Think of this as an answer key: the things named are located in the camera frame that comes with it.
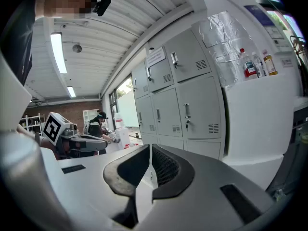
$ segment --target plastic wrap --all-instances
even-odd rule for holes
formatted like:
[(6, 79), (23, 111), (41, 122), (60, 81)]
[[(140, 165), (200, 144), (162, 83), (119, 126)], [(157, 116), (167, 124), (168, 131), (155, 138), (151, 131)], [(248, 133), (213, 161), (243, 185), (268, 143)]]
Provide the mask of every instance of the plastic wrap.
[(217, 66), (222, 87), (245, 81), (244, 62), (240, 49), (244, 48), (252, 59), (258, 52), (245, 28), (227, 11), (215, 14), (193, 25), (197, 29)]

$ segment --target cabinet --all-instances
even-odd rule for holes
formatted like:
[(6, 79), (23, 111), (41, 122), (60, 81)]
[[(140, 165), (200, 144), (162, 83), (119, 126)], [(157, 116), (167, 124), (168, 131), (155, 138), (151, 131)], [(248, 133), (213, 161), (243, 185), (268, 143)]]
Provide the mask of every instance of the cabinet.
[(220, 108), (213, 77), (200, 76), (181, 83), (179, 98), (182, 129), (188, 139), (221, 137)]
[(182, 137), (180, 111), (175, 88), (154, 95), (153, 104), (158, 134)]
[(143, 144), (158, 144), (157, 137), (142, 134), (142, 143)]
[(135, 99), (150, 93), (145, 71), (145, 62), (140, 63), (131, 71)]
[(220, 142), (187, 141), (187, 151), (219, 159)]
[(211, 72), (205, 54), (191, 30), (168, 41), (166, 51), (178, 82)]
[(170, 137), (159, 137), (159, 144), (184, 150), (183, 141), (173, 140)]
[(136, 110), (140, 132), (156, 134), (151, 97), (137, 99)]
[(170, 65), (168, 58), (166, 57), (164, 60), (148, 67), (147, 66), (147, 76), (149, 90), (150, 92), (171, 86), (174, 84), (173, 76), (171, 73)]

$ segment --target smoke detector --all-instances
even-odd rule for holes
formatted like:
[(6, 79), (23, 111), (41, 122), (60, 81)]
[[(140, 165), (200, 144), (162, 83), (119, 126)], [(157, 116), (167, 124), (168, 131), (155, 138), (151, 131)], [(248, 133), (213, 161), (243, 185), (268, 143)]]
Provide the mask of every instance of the smoke detector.
[(76, 53), (82, 52), (82, 47), (78, 44), (73, 45), (73, 52), (76, 52)]

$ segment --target black camera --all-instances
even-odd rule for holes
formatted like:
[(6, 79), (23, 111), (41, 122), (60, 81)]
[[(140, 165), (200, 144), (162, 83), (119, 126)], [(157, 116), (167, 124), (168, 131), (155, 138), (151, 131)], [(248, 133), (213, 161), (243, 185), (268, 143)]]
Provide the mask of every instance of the black camera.
[(100, 2), (97, 2), (93, 12), (97, 13), (98, 16), (102, 16), (105, 13), (110, 3), (111, 0), (101, 0)]

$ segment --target plastic bottle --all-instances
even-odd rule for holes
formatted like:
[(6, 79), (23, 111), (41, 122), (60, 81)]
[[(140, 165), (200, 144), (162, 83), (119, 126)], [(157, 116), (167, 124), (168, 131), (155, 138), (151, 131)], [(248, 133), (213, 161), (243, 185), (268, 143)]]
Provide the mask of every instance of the plastic bottle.
[(275, 69), (274, 62), (272, 56), (268, 54), (267, 50), (263, 50), (263, 60), (265, 62), (266, 68), (268, 69), (269, 75), (276, 75), (278, 72)]
[(257, 72), (253, 62), (251, 61), (249, 55), (245, 52), (243, 48), (240, 49), (241, 51), (241, 58), (243, 60), (243, 67), (244, 67), (244, 74), (248, 79), (256, 79)]
[(266, 72), (265, 72), (265, 69), (264, 69), (264, 65), (261, 61), (261, 59), (258, 57), (257, 53), (256, 52), (252, 52), (252, 55), (253, 55), (253, 61), (254, 61), (254, 64), (255, 64), (255, 68), (257, 70), (257, 75), (259, 78), (262, 77), (262, 72), (264, 73), (264, 76), (266, 76)]

